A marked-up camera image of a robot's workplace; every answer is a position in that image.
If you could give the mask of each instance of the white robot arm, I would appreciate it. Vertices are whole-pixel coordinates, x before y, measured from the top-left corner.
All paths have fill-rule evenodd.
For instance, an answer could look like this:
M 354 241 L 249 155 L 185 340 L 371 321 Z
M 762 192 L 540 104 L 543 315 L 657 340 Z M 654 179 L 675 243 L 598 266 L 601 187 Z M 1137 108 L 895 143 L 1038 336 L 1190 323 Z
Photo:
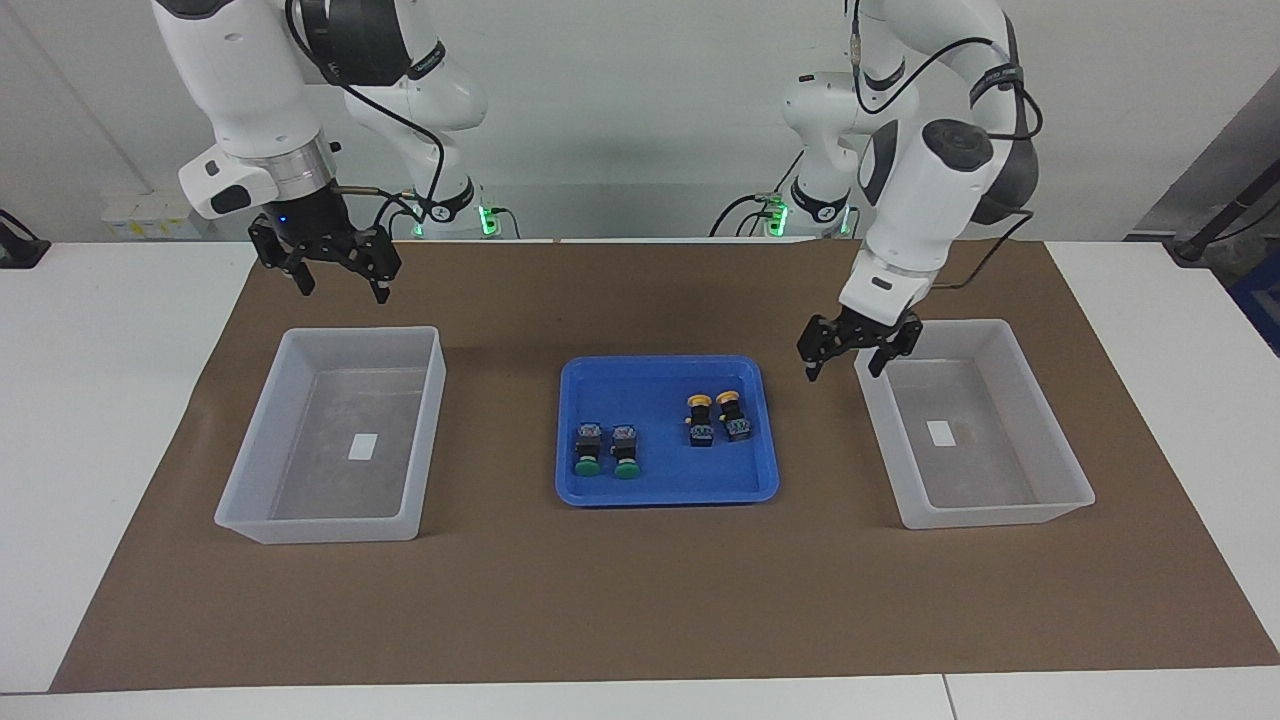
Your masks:
M 152 10 L 214 127 L 214 147 L 179 172 L 183 190 L 209 219 L 262 206 L 250 227 L 259 258 L 292 275 L 303 293 L 315 287 L 305 260 L 332 261 L 365 277 L 385 302 L 401 260 L 384 228 L 357 231 L 348 219 L 342 195 L 349 188 L 334 179 L 337 145 L 325 141 L 303 100 L 282 10 L 325 78 L 348 90 L 356 119 L 404 156 L 416 192 L 372 192 L 412 210 L 429 237 L 495 231 L 457 145 L 443 135 L 480 124 L 488 101 L 447 56 L 425 3 L 154 0 Z
M 951 243 L 970 222 L 1021 206 L 1039 170 L 1012 24 L 993 0 L 861 0 L 851 18 L 854 73 L 804 76 L 785 106 L 805 143 L 787 202 L 788 232 L 829 234 L 856 181 L 877 210 L 840 293 L 836 320 L 815 315 L 797 343 L 809 378 L 832 357 L 876 347 L 872 372 L 910 355 L 911 307 L 928 295 Z M 968 83 L 974 123 L 922 119 L 906 50 L 942 61 Z M 1039 118 L 1038 126 L 1043 119 Z M 870 135 L 863 156 L 846 140 Z

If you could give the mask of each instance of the black cable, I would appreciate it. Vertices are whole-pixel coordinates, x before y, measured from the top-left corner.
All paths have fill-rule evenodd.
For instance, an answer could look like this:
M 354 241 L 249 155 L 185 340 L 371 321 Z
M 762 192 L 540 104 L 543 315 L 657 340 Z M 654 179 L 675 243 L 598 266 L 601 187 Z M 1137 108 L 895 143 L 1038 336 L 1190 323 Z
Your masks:
M 362 190 L 362 191 L 367 190 L 369 192 L 374 192 L 379 197 L 383 197 L 383 199 L 387 200 L 385 202 L 383 202 L 381 209 L 378 210 L 378 217 L 374 220 L 375 225 L 381 224 L 383 215 L 387 214 L 387 210 L 389 210 L 392 205 L 399 205 L 401 206 L 401 210 L 399 210 L 401 213 L 406 213 L 408 217 L 413 218 L 416 222 L 420 222 L 420 223 L 422 222 L 422 218 L 420 218 L 419 214 L 415 213 L 413 209 L 410 208 L 408 204 L 404 202 L 404 200 L 401 196 L 398 196 L 396 193 L 392 193 L 392 192 L 387 192 L 385 190 L 383 190 L 380 187 L 370 187 L 370 188 L 360 188 L 360 190 Z M 353 195 L 353 196 L 360 196 L 360 197 L 367 197 L 369 196 L 367 192 L 355 192 L 355 191 L 352 191 L 352 192 L 343 192 L 343 195 Z
M 525 237 L 520 234 L 520 218 L 517 218 L 509 208 L 494 208 L 492 213 L 494 215 L 511 215 L 511 224 L 516 228 L 516 240 L 525 240 Z
M 758 227 L 760 224 L 760 219 L 772 217 L 773 213 L 751 213 L 750 215 L 742 218 L 742 222 L 737 224 L 737 232 L 735 233 L 735 237 L 744 237 L 742 231 L 746 229 L 746 223 L 751 222 L 751 218 L 755 218 L 755 224 Z M 745 237 L 754 237 L 754 236 L 755 236 L 755 228 L 751 228 L 751 234 Z
M 849 240 L 858 240 L 858 225 L 863 224 L 863 211 L 860 208 L 854 208 L 856 217 L 854 218 L 854 229 L 849 231 Z
M 707 237 L 716 237 L 716 233 L 719 232 L 719 227 L 724 223 L 724 219 L 728 218 L 730 213 L 732 213 L 741 205 L 746 205 L 748 202 L 754 202 L 756 197 L 758 197 L 756 195 L 744 195 L 742 197 L 739 197 L 737 200 L 730 202 L 728 206 L 724 208 L 724 211 L 721 213 L 721 217 L 716 218 L 716 224 L 712 225 L 712 232 Z
M 800 167 L 800 160 L 803 158 L 804 158 L 804 150 L 801 150 L 800 154 L 796 155 L 796 159 L 791 161 L 791 167 L 787 168 L 787 172 L 782 176 L 782 179 L 778 181 L 778 184 L 773 186 L 773 192 L 774 193 L 780 192 L 782 190 L 782 186 L 787 183 L 787 178 L 790 178 L 791 173 L 794 173 L 795 169 Z M 760 202 L 760 213 L 764 213 L 768 208 L 769 208 L 768 202 Z M 754 236 L 756 228 L 759 228 L 759 227 L 760 227 L 760 217 L 756 217 L 755 222 L 751 223 L 751 233 L 750 234 Z M 739 229 L 737 234 L 740 234 L 740 236 L 742 234 L 741 228 Z
M 1036 217 L 1036 213 L 1030 210 L 1010 210 L 1010 213 L 1014 215 L 1021 215 L 1023 219 L 1014 223 L 1012 227 L 1010 227 L 1005 232 L 1005 234 L 996 241 L 996 245 L 991 246 L 991 250 L 988 250 L 987 255 L 984 255 L 983 259 L 978 263 L 978 266 L 974 268 L 972 273 L 969 273 L 969 277 L 960 283 L 934 284 L 933 290 L 964 290 L 965 287 L 968 287 L 969 283 L 972 283 L 974 278 L 978 277 L 978 273 L 982 273 L 982 269 L 987 266 L 987 263 L 989 263 L 991 259 L 996 256 L 996 252 L 1000 252 L 1000 249 L 1004 247 L 1004 245 L 1014 236 L 1015 232 L 1018 232 L 1018 228 L 1032 222 L 1032 218 Z
M 859 76 L 854 77 L 854 95 L 858 96 L 858 105 L 861 106 L 863 111 L 865 111 L 868 115 L 878 115 L 878 114 L 883 113 L 884 110 L 888 109 L 890 105 L 892 105 L 893 102 L 896 102 L 897 99 L 901 97 L 904 92 L 906 92 L 908 87 L 911 87 L 911 83 L 915 82 L 916 78 L 919 78 L 920 74 L 923 74 L 924 70 L 927 70 L 929 68 L 929 65 L 932 65 L 933 63 L 937 63 L 947 53 L 955 50 L 956 47 L 964 47 L 965 45 L 995 45 L 995 41 L 992 41 L 988 37 L 965 37 L 965 38 L 961 38 L 961 40 L 956 40 L 955 42 L 947 45 L 942 50 L 938 50 L 933 55 L 929 55 L 929 58 L 927 60 L 924 60 L 924 64 L 922 64 L 919 68 L 915 68 L 915 72 L 911 73 L 911 76 L 906 78 L 906 82 L 904 82 L 897 88 L 897 91 L 893 95 L 891 95 L 888 100 L 884 101 L 883 105 L 881 105 L 879 108 L 876 108 L 874 110 L 870 109 L 870 108 L 868 108 L 867 102 L 863 101 L 863 82 L 861 82 L 861 77 L 859 77 L 859 76 L 861 76 L 861 73 L 859 73 Z
M 9 220 L 9 224 L 27 233 L 27 236 L 31 237 L 31 240 L 40 240 L 40 237 L 37 237 L 36 233 L 31 232 L 31 228 L 22 224 L 22 220 L 19 220 L 18 218 L 10 215 L 8 210 L 0 210 L 0 218 Z
M 1036 99 L 1032 97 L 1030 92 L 1027 92 L 1027 88 L 1023 87 L 1023 83 L 1020 82 L 1014 85 L 1014 92 L 1018 94 L 1018 96 L 1021 97 L 1023 101 L 1030 105 L 1032 110 L 1036 113 L 1036 129 L 1025 132 L 1023 135 L 987 133 L 987 137 L 989 137 L 991 140 L 1012 140 L 1012 141 L 1030 140 L 1037 135 L 1039 135 L 1042 129 L 1044 129 L 1044 113 L 1041 110 L 1039 102 L 1037 102 Z
M 858 14 L 859 14 L 860 9 L 861 9 L 861 0 L 855 0 L 855 3 L 854 3 L 854 18 L 855 18 L 855 20 L 854 22 L 856 22 L 856 18 L 858 18 Z M 901 97 L 901 95 L 904 92 L 906 92 L 906 88 L 910 87 L 911 83 L 915 82 L 916 78 L 919 78 L 920 74 L 923 74 L 924 70 L 927 70 L 929 68 L 929 65 L 932 65 L 933 63 L 937 63 L 938 60 L 941 60 L 942 56 L 946 55 L 947 53 L 950 53 L 950 51 L 952 51 L 952 50 L 955 50 L 957 47 L 964 47 L 965 45 L 987 45 L 987 46 L 993 46 L 993 45 L 996 45 L 996 42 L 993 40 L 991 40 L 989 37 L 978 37 L 978 36 L 972 36 L 972 37 L 965 37 L 965 38 L 961 38 L 961 40 L 956 40 L 955 42 L 947 45 L 942 50 L 938 50 L 933 55 L 929 55 L 929 58 L 927 60 L 924 60 L 924 64 L 922 64 L 919 68 L 916 68 L 915 72 L 911 73 L 911 76 L 906 78 L 906 82 L 904 82 L 897 88 L 897 91 L 888 100 L 884 101 L 883 105 L 881 105 L 879 108 L 877 108 L 874 110 L 870 109 L 870 108 L 868 108 L 867 102 L 863 101 L 861 70 L 859 69 L 859 72 L 854 76 L 854 95 L 858 96 L 858 105 L 861 106 L 861 109 L 867 114 L 869 114 L 869 115 L 878 115 L 878 114 L 883 113 L 884 110 L 888 109 L 890 105 L 892 105 L 893 102 L 896 102 L 897 99 Z M 1014 83 L 1014 92 L 1018 94 L 1018 96 L 1021 97 L 1028 105 L 1030 105 L 1032 110 L 1036 111 L 1036 119 L 1037 119 L 1036 129 L 1032 131 L 1032 132 L 1024 133 L 1024 135 L 1005 135 L 1005 133 L 988 135 L 987 137 L 989 137 L 991 140 L 1014 140 L 1014 141 L 1016 141 L 1016 140 L 1030 140 L 1030 138 L 1036 137 L 1037 135 L 1039 135 L 1042 129 L 1044 129 L 1044 113 L 1041 110 L 1039 104 L 1036 102 L 1036 99 L 1032 97 L 1032 95 L 1029 92 L 1027 92 L 1027 88 L 1023 87 L 1023 83 L 1020 81 L 1016 82 L 1016 83 Z
M 1244 225 L 1243 228 L 1240 228 L 1238 231 L 1233 231 L 1233 232 L 1229 232 L 1228 234 L 1215 237 L 1211 242 L 1219 242 L 1219 241 L 1222 241 L 1222 240 L 1231 240 L 1235 236 L 1247 233 L 1247 232 L 1252 231 L 1253 228 L 1261 225 L 1267 218 L 1270 218 L 1271 215 L 1274 215 L 1276 210 L 1280 210 L 1280 200 L 1277 200 L 1276 204 L 1272 205 L 1271 208 L 1267 208 L 1267 211 L 1262 213 L 1261 215 L 1258 215 L 1258 218 L 1256 220 L 1253 220 L 1252 223 Z
M 311 49 L 307 47 L 307 44 L 302 40 L 302 33 L 298 32 L 298 24 L 293 19 L 293 8 L 296 5 L 297 0 L 284 0 L 284 22 L 287 26 L 289 26 L 289 35 L 293 36 L 293 42 L 298 46 L 298 50 L 301 50 L 302 54 L 306 55 L 307 60 L 311 60 L 311 64 L 320 70 L 320 73 L 325 77 L 325 79 L 340 87 L 356 100 L 360 100 L 365 105 L 369 105 L 374 110 L 378 110 L 379 113 L 387 115 L 388 118 L 410 128 L 411 131 L 425 136 L 428 140 L 435 143 L 435 149 L 439 151 L 439 156 L 436 158 L 435 163 L 435 174 L 431 177 L 431 188 L 426 191 L 426 204 L 428 206 L 433 205 L 435 202 L 435 190 L 440 186 L 440 176 L 444 174 L 444 142 L 442 142 L 439 136 L 436 136 L 434 132 L 424 128 L 422 126 L 415 123 L 413 120 L 398 115 L 397 113 L 384 108 L 383 105 L 379 105 L 378 102 L 366 97 L 362 92 L 360 92 L 355 87 L 344 82 L 340 82 L 338 78 L 333 77 L 329 73 L 328 68 L 325 68 L 324 64 L 320 63 L 320 60 L 315 56 L 315 54 L 311 53 Z

